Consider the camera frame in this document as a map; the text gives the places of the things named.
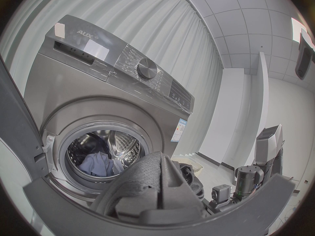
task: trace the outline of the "control panel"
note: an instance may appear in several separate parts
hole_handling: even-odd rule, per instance
[[[189,111],[191,105],[191,94],[187,93],[187,90],[183,88],[176,80],[172,81],[169,97],[175,100],[184,109]]]

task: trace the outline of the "white wall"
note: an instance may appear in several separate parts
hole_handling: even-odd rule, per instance
[[[241,108],[244,69],[224,69],[218,101],[211,125],[199,149],[207,157],[222,162],[232,139]]]
[[[265,55],[260,52],[257,76],[244,81],[241,111],[223,162],[235,169],[254,161],[257,134],[265,127],[268,111],[268,75]]]
[[[269,78],[266,127],[279,123],[285,140],[283,175],[300,181],[314,140],[314,94],[286,81]]]

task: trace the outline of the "wall-mounted device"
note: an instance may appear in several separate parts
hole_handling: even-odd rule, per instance
[[[307,74],[311,62],[315,62],[315,50],[312,40],[307,32],[303,29],[301,30],[299,46],[300,54],[296,63],[295,73],[301,80],[303,80]]]

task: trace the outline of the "stainless steel drum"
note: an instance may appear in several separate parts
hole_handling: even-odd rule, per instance
[[[133,136],[120,131],[111,131],[108,137],[112,159],[119,159],[124,168],[136,161],[140,154],[140,143]]]
[[[86,133],[75,139],[67,149],[70,167],[78,175],[87,175],[78,166],[87,155],[98,152],[107,154],[109,159],[120,160],[123,168],[126,169],[139,158],[141,145],[136,138],[120,131],[99,130]]]

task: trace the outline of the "white sticker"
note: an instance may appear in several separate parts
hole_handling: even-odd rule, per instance
[[[91,54],[94,57],[97,57],[98,59],[105,60],[109,50],[105,48],[104,46],[96,43],[92,39],[89,39],[89,41],[86,43],[84,47],[84,52]]]
[[[65,25],[61,23],[55,24],[55,36],[65,38]]]
[[[183,131],[186,127],[187,121],[183,120],[183,119],[179,119],[179,122],[177,124],[177,128],[174,132],[174,135],[171,139],[171,142],[179,142],[179,139],[181,137],[181,135],[183,134]]]
[[[113,172],[114,172],[114,175],[117,175],[120,172],[122,172],[124,168],[120,160],[114,159],[113,161],[114,161]]]

